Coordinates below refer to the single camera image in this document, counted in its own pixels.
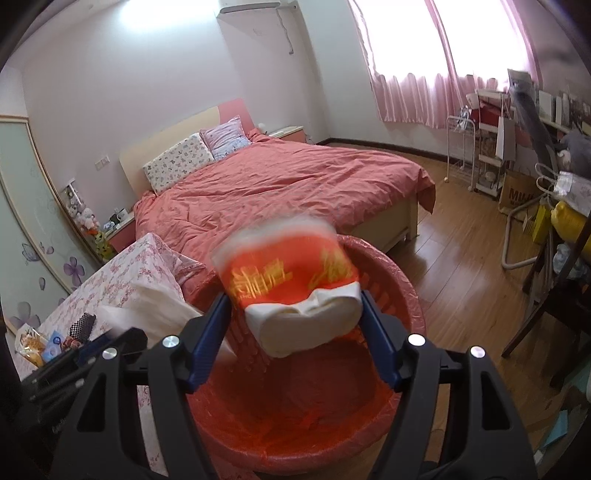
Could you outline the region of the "blue Vinda tissue pack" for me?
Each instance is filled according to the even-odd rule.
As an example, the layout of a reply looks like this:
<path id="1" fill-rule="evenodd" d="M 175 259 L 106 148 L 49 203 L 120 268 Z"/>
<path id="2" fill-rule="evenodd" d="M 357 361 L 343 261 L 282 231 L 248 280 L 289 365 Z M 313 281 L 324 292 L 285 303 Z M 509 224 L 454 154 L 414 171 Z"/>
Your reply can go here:
<path id="1" fill-rule="evenodd" d="M 60 332 L 57 330 L 52 332 L 41 354 L 44 364 L 49 363 L 65 351 L 64 340 L 65 337 Z"/>

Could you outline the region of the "yellow white snack bag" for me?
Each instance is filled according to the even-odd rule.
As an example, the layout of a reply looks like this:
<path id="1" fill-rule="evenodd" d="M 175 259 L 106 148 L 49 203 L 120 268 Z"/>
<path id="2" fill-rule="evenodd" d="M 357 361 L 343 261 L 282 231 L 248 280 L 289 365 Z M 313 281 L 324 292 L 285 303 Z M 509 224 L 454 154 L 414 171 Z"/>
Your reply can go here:
<path id="1" fill-rule="evenodd" d="M 42 353 L 47 345 L 47 339 L 28 324 L 23 324 L 15 337 L 15 349 L 18 354 L 36 367 L 42 367 L 44 360 Z"/>

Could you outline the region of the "black polka dot cloth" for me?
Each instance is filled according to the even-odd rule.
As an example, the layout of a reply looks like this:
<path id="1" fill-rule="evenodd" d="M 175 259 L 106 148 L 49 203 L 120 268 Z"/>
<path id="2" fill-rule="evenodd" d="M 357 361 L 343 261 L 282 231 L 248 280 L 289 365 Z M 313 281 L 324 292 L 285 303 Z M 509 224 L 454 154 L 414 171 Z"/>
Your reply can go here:
<path id="1" fill-rule="evenodd" d="M 69 336 L 79 343 L 86 343 L 92 333 L 96 322 L 96 316 L 84 313 L 76 322 L 69 328 Z"/>

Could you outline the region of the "red white paper cup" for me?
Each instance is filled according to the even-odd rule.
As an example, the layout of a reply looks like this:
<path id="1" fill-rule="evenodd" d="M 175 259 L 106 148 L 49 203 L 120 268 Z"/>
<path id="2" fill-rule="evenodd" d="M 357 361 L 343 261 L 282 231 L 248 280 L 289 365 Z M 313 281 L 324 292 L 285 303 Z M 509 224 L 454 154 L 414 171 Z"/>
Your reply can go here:
<path id="1" fill-rule="evenodd" d="M 270 357 L 324 345 L 361 319 L 358 270 L 324 220 L 283 217 L 242 229 L 214 250 L 211 261 Z"/>

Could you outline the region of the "sliding wardrobe with purple flowers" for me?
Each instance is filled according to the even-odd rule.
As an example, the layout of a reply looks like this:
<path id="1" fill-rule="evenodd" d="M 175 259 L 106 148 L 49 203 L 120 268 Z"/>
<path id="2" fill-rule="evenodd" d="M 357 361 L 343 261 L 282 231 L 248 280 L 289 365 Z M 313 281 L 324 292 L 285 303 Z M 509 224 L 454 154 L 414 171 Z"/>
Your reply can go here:
<path id="1" fill-rule="evenodd" d="M 25 117 L 1 117 L 1 304 L 8 329 L 39 327 L 99 261 L 49 179 Z"/>

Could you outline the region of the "red plastic laundry basket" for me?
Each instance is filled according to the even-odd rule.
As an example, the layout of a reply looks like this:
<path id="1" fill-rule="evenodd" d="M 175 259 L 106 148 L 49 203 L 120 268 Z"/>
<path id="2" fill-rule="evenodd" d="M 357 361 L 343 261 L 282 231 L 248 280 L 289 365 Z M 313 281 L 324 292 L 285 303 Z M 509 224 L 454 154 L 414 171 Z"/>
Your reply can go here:
<path id="1" fill-rule="evenodd" d="M 215 365 L 187 397 L 222 478 L 321 469 L 388 432 L 399 396 L 378 375 L 360 329 L 273 359 L 259 349 L 242 313 L 233 312 L 228 342 L 238 358 Z"/>

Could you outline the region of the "pink left nightstand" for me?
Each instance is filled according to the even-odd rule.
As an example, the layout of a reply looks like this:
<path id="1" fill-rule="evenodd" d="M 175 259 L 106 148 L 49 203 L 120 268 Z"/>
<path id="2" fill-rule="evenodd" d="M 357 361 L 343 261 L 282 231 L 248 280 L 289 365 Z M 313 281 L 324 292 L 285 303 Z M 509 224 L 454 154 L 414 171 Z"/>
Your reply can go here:
<path id="1" fill-rule="evenodd" d="M 120 253 L 135 242 L 134 214 L 128 214 L 116 228 L 106 235 L 106 240 L 116 253 Z"/>

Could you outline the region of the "pink nightstand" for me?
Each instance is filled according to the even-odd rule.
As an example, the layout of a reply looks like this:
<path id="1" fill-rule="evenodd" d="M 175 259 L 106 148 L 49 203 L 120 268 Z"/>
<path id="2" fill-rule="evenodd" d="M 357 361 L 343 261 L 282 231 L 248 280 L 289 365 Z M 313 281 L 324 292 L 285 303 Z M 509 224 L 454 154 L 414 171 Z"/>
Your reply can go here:
<path id="1" fill-rule="evenodd" d="M 271 138 L 280 139 L 283 141 L 307 143 L 307 134 L 304 132 L 303 126 L 287 126 L 276 131 L 270 132 Z"/>
<path id="2" fill-rule="evenodd" d="M 116 228 L 106 235 L 106 240 L 116 253 L 120 253 L 135 242 L 134 214 L 128 214 Z"/>

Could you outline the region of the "stuffed toy column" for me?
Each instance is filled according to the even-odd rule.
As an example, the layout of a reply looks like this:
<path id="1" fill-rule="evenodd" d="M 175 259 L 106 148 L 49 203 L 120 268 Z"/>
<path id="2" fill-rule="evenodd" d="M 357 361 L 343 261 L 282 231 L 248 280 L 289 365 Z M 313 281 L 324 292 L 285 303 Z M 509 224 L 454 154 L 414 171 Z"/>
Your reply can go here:
<path id="1" fill-rule="evenodd" d="M 83 240 L 92 249 L 95 256 L 106 264 L 114 256 L 114 250 L 106 240 L 100 222 L 94 212 L 86 205 L 75 185 L 75 180 L 70 180 L 62 190 L 62 197 L 69 217 Z"/>

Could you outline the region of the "white mug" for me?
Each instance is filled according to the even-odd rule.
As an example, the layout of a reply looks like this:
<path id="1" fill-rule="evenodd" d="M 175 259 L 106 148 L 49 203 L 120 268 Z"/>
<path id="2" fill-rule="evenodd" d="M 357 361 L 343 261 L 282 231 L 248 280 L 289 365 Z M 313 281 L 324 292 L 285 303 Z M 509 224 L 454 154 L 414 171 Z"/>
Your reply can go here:
<path id="1" fill-rule="evenodd" d="M 128 212 L 125 209 L 121 209 L 116 213 L 116 217 L 119 222 L 122 222 L 128 217 Z"/>

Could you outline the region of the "beige pink headboard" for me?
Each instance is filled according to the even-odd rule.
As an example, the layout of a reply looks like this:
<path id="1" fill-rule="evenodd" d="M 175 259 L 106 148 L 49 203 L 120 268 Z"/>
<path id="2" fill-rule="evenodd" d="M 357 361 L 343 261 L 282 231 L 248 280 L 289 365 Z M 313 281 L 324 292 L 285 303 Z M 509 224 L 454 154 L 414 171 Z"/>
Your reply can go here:
<path id="1" fill-rule="evenodd" d="M 121 152 L 119 161 L 136 198 L 140 199 L 143 193 L 150 189 L 150 183 L 142 169 L 144 164 L 191 134 L 215 127 L 235 116 L 239 116 L 242 120 L 242 128 L 246 133 L 256 128 L 245 102 L 242 99 L 235 99 L 223 102 L 151 134 Z"/>

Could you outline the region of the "brown cardboard box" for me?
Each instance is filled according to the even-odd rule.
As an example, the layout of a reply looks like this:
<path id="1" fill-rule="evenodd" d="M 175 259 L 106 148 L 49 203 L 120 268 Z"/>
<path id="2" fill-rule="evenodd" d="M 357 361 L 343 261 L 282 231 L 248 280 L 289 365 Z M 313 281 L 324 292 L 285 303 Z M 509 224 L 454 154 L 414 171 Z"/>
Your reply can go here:
<path id="1" fill-rule="evenodd" d="M 498 209 L 501 213 L 508 214 L 541 194 L 542 191 L 538 188 L 534 177 L 507 170 Z"/>

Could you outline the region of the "bed with salmon duvet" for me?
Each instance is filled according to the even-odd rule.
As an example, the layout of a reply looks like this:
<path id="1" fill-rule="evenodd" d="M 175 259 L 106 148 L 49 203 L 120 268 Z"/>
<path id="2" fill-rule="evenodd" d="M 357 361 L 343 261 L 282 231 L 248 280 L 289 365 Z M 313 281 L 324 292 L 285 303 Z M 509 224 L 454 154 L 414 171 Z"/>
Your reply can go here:
<path id="1" fill-rule="evenodd" d="M 137 237 L 158 236 L 202 264 L 231 233 L 274 218 L 310 215 L 342 234 L 406 200 L 428 212 L 427 170 L 379 150 L 310 145 L 252 131 L 249 146 L 190 173 L 134 206 Z"/>

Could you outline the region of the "floral white pillow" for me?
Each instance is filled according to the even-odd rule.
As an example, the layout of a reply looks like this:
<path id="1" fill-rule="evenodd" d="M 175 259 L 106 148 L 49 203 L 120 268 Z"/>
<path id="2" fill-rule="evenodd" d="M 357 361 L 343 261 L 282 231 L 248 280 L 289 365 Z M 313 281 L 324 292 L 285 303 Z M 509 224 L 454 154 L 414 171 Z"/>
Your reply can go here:
<path id="1" fill-rule="evenodd" d="M 213 161 L 211 150 L 200 134 L 193 133 L 146 163 L 142 170 L 151 190 L 159 195 Z"/>

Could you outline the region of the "pink striped pillow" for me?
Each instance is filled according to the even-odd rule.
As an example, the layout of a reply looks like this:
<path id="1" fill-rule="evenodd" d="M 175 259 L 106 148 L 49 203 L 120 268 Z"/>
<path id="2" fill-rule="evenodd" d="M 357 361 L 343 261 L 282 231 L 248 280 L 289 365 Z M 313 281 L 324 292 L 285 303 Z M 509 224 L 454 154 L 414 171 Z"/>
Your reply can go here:
<path id="1" fill-rule="evenodd" d="M 246 137 L 242 127 L 242 119 L 239 116 L 215 127 L 202 129 L 199 134 L 208 150 L 211 151 L 214 161 L 221 161 L 252 144 Z"/>

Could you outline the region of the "white shelf cart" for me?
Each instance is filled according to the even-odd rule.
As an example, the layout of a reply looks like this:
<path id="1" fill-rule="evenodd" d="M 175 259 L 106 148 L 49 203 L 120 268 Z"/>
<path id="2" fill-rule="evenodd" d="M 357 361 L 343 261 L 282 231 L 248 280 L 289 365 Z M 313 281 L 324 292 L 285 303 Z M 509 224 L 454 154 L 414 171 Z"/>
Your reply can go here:
<path id="1" fill-rule="evenodd" d="M 477 89 L 476 190 L 498 200 L 517 158 L 516 109 L 508 93 Z"/>

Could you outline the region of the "pink right nightstand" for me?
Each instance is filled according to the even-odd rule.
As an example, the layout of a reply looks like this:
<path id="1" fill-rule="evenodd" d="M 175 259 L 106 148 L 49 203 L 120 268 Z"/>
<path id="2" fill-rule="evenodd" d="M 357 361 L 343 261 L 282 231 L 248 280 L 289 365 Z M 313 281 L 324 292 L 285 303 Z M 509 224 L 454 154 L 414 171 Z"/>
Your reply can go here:
<path id="1" fill-rule="evenodd" d="M 276 131 L 270 132 L 271 138 L 280 139 L 283 141 L 307 143 L 307 134 L 304 132 L 303 126 L 287 126 Z"/>

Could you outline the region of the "pink window curtain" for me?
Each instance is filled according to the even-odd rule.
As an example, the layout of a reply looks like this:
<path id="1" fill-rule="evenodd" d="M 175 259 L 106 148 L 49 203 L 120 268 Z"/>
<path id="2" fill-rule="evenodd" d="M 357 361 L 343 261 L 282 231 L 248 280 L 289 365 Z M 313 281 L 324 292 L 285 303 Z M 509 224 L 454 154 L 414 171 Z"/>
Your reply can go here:
<path id="1" fill-rule="evenodd" d="M 478 89 L 506 91 L 512 70 L 542 75 L 513 1 L 352 1 L 385 123 L 442 129 Z"/>

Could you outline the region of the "white air conditioner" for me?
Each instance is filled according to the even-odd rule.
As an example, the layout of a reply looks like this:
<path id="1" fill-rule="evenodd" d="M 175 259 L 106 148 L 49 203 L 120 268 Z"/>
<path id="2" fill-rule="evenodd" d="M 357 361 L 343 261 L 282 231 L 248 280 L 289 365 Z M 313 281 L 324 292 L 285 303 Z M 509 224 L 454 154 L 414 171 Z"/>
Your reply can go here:
<path id="1" fill-rule="evenodd" d="M 296 1 L 284 0 L 219 0 L 219 15 L 228 15 L 246 11 L 277 10 L 296 8 Z"/>

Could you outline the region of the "wall power socket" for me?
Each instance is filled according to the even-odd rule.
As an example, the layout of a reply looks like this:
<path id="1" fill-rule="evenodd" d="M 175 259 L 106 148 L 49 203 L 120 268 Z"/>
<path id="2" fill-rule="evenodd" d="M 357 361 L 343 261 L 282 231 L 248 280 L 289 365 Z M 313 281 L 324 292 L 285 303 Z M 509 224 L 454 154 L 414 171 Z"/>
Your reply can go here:
<path id="1" fill-rule="evenodd" d="M 103 156 L 100 160 L 98 160 L 95 163 L 95 168 L 97 170 L 101 170 L 102 168 L 104 168 L 106 165 L 108 165 L 110 163 L 110 159 L 108 156 Z"/>

